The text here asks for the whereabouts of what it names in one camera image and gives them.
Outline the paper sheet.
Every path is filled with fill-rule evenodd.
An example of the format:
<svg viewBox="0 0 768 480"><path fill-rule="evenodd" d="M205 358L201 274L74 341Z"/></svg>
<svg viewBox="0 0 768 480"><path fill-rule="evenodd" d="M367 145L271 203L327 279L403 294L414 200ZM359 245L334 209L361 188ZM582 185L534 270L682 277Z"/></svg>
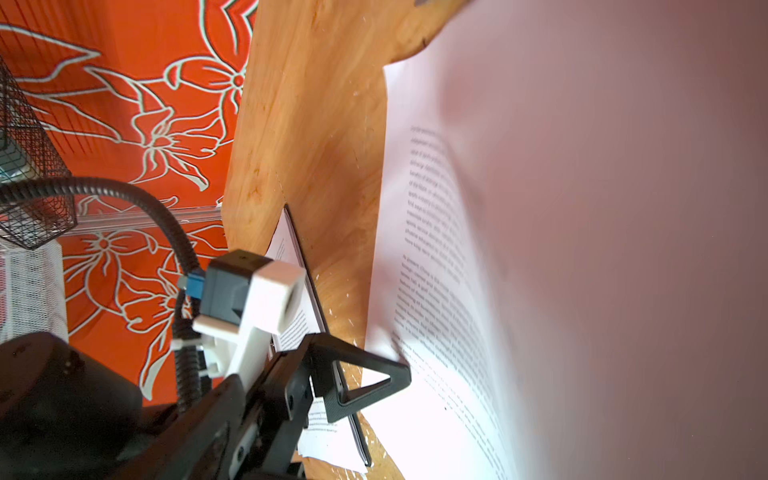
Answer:
<svg viewBox="0 0 768 480"><path fill-rule="evenodd" d="M301 267L283 209L266 256ZM314 333L322 332L313 311L306 275L297 313L287 329L273 338L273 345L277 351L294 350L299 347L306 335ZM323 399L314 398L309 410L307 426L299 438L298 454L304 458L326 462L339 469L365 475L367 468L358 455L347 420L348 417L334 423L328 422Z"/></svg>
<svg viewBox="0 0 768 480"><path fill-rule="evenodd" d="M407 479L767 475L767 5L473 1L384 70Z"/></svg>

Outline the grey clip folder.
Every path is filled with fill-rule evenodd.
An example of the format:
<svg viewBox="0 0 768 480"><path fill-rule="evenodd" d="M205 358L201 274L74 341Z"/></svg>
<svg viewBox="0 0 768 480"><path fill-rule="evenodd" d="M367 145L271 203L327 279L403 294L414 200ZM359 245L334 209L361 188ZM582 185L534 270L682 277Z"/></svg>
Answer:
<svg viewBox="0 0 768 480"><path fill-rule="evenodd" d="M288 203L285 203L283 206L283 214L287 219L290 237L293 241L294 249L298 254L299 265L302 268L304 268L307 272L308 291L309 291L311 303L313 306L313 311L314 311L315 317L317 318L318 327L320 328L320 331L322 333L329 333L330 328L326 320L326 317L322 308L322 304L319 300L318 292L315 286L315 281L311 278L311 271L308 267L303 249L301 247L299 236L296 232L293 218L291 215L291 210ZM358 451L358 455L361 461L363 462L366 468L372 467L373 466L372 455L370 453L369 447L367 446L367 440L365 438L363 428L360 423L358 415L353 414L348 416L347 423L350 426L351 434L354 439L354 442Z"/></svg>

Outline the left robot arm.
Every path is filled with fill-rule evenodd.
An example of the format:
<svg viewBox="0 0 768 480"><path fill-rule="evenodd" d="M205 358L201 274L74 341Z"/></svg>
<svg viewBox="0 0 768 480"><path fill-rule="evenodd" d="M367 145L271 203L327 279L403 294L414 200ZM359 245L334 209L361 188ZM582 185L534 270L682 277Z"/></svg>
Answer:
<svg viewBox="0 0 768 480"><path fill-rule="evenodd" d="M271 340L295 318L298 265L235 250L202 268L170 211L115 180L5 184L5 204L100 195L163 231L182 269L171 350L177 400L146 408L131 381L49 332L1 346L1 474L12 479L301 479L294 453L315 399L329 422L407 388L410 367L328 333L292 350Z"/></svg>

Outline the blue white box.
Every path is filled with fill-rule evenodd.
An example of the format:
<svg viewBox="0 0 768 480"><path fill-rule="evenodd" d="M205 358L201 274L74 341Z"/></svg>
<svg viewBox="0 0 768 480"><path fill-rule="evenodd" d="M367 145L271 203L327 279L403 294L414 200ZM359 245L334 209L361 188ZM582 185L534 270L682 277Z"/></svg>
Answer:
<svg viewBox="0 0 768 480"><path fill-rule="evenodd" d="M1 151L1 183L15 183L40 176L36 166L23 148L8 144Z"/></svg>

